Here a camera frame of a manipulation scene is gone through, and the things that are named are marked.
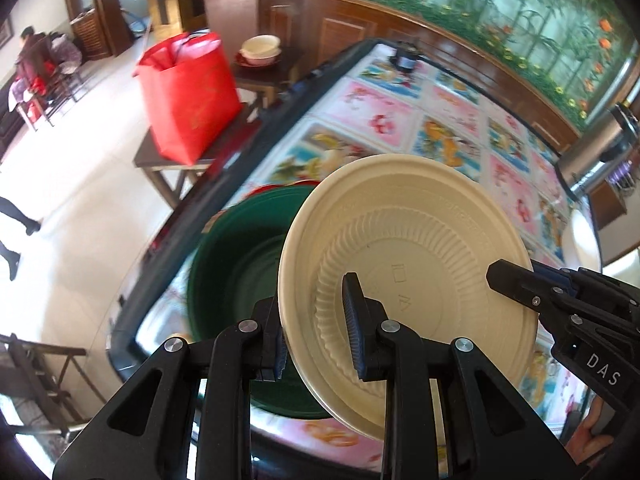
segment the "black shoe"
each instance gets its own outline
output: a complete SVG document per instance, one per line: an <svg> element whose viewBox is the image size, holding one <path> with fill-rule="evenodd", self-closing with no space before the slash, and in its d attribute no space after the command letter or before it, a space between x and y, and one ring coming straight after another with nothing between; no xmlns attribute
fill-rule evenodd
<svg viewBox="0 0 640 480"><path fill-rule="evenodd" d="M15 280L15 275L18 273L18 264L20 263L20 253L10 252L6 256L6 262L9 264L9 280Z"/></svg>
<svg viewBox="0 0 640 480"><path fill-rule="evenodd" d="M33 223L30 225L30 227L27 227L27 236L31 236L32 234L37 233L42 227L40 222L36 222L35 220L32 220L31 222Z"/></svg>

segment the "green bowl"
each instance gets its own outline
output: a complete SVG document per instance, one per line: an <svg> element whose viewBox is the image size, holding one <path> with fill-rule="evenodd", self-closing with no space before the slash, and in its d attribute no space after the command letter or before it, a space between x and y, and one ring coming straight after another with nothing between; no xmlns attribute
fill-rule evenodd
<svg viewBox="0 0 640 480"><path fill-rule="evenodd" d="M274 296L287 231L312 185L277 187L225 211L203 236L193 260L187 311L196 340L215 338L251 317L258 300ZM281 380L253 381L252 404L292 418L330 415L306 389L288 357Z"/></svg>

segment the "human hand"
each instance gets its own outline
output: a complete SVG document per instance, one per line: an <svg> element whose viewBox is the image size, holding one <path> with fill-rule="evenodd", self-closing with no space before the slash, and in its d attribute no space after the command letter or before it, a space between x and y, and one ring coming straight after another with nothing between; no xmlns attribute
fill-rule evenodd
<svg viewBox="0 0 640 480"><path fill-rule="evenodd" d="M589 409L589 415L580 423L575 430L574 436L564 446L574 462L579 464L588 460L591 456L613 443L610 435L593 436L593 428L600 418L604 401L600 397L595 397Z"/></svg>

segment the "shopping bag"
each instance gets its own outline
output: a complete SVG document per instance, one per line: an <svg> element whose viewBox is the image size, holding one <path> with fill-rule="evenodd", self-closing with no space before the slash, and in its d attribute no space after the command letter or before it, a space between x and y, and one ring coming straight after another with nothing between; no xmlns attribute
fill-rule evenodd
<svg viewBox="0 0 640 480"><path fill-rule="evenodd" d="M215 32L180 34L148 49L134 75L158 152L193 165L242 108Z"/></svg>

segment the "person's leg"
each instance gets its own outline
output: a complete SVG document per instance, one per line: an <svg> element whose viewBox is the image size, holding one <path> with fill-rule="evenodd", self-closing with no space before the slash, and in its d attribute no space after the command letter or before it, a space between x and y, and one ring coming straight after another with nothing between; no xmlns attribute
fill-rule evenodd
<svg viewBox="0 0 640 480"><path fill-rule="evenodd" d="M32 220L22 211L20 211L12 202L0 196L0 213L4 213L9 218L17 220L27 229L27 234L31 236L33 233L40 230L40 223Z"/></svg>
<svg viewBox="0 0 640 480"><path fill-rule="evenodd" d="M2 242L0 242L0 256L2 256L9 265L9 279L13 281L15 275L18 273L18 263L20 263L20 254L15 253L7 249Z"/></svg>

